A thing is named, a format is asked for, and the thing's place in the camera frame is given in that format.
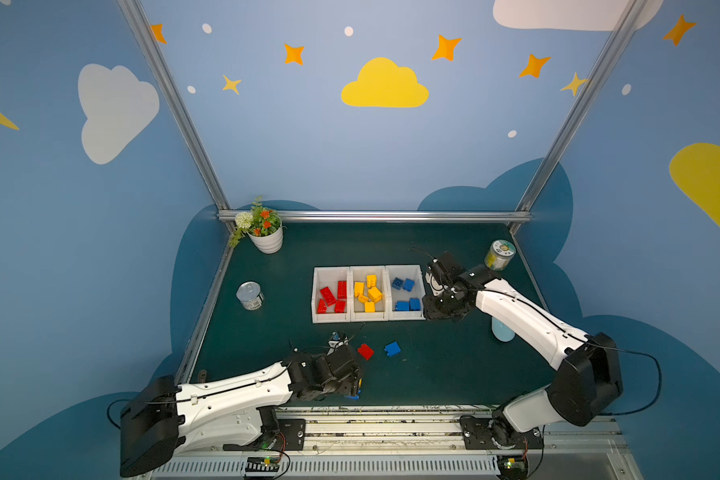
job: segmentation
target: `white flower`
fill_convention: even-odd
[[[235,215],[235,223],[242,229],[248,229],[253,225],[253,214],[250,212],[240,212]]]

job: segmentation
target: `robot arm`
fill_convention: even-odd
[[[230,450],[273,446],[275,406],[330,393],[358,394],[362,369],[346,337],[328,353],[294,352],[247,375],[174,385],[154,380],[120,413],[120,476],[144,474],[174,453],[222,445]]]
[[[556,370],[548,386],[494,411],[491,431],[497,446],[511,448],[521,433],[548,423],[585,426],[624,390],[611,338],[590,336],[557,319],[499,273],[483,265],[464,271],[446,252],[428,265],[427,282],[432,294],[424,297],[424,316],[459,318],[477,307],[511,328]]]

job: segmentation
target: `orange star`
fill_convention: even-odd
[[[454,60],[454,48],[456,48],[456,45],[461,42],[461,39],[456,38],[454,40],[448,40],[442,35],[439,35],[439,37],[440,45],[438,46],[438,50],[434,53],[432,60],[437,60],[438,58],[447,58],[452,62]]]
[[[157,40],[160,43],[167,44],[168,42],[166,42],[166,38],[163,37],[163,24],[159,23],[157,25],[150,25],[150,26],[152,27],[152,33],[155,34],[155,40]]]
[[[680,20],[677,21],[677,24],[675,24],[675,27],[672,30],[670,30],[670,33],[664,35],[664,38],[662,38],[662,40],[671,40],[672,43],[674,43],[675,46],[677,46],[677,44],[680,43],[682,36],[695,26],[696,26],[695,23],[686,22],[685,16],[681,15]]]
[[[531,56],[528,58],[528,66],[523,70],[522,73],[520,73],[521,77],[524,77],[525,75],[533,75],[536,78],[539,77],[539,73],[541,73],[541,67],[544,66],[547,61],[552,57],[546,57],[546,58],[536,58],[531,54]]]
[[[304,65],[304,63],[302,63],[302,50],[304,50],[304,47],[292,47],[286,44],[286,52],[288,53],[286,63],[296,62]]]

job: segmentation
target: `table surface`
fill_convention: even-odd
[[[200,370],[207,370],[208,381],[249,373],[284,359],[291,346],[325,346],[332,332],[343,331],[357,333],[355,348],[366,343],[375,351],[369,361],[360,359],[360,399],[328,396],[316,405],[489,405],[542,387],[554,370],[521,338],[497,340],[490,316],[479,310],[457,322],[312,323],[316,266],[419,264],[424,271],[429,258],[410,250],[418,246],[434,256],[448,250],[471,268],[484,261],[496,239],[511,241],[505,225],[292,224],[282,249],[272,255],[243,239],[232,254],[192,380]],[[504,278],[538,303],[519,258]],[[249,280],[265,296],[254,311],[236,298],[238,286]],[[402,352],[387,358],[384,346],[395,341]]]

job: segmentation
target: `tin can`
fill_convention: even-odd
[[[488,255],[485,256],[485,265],[497,272],[503,270],[516,252],[513,244],[506,240],[496,240],[490,245]]]
[[[237,289],[237,299],[246,310],[256,310],[264,304],[264,294],[259,283],[245,282]]]

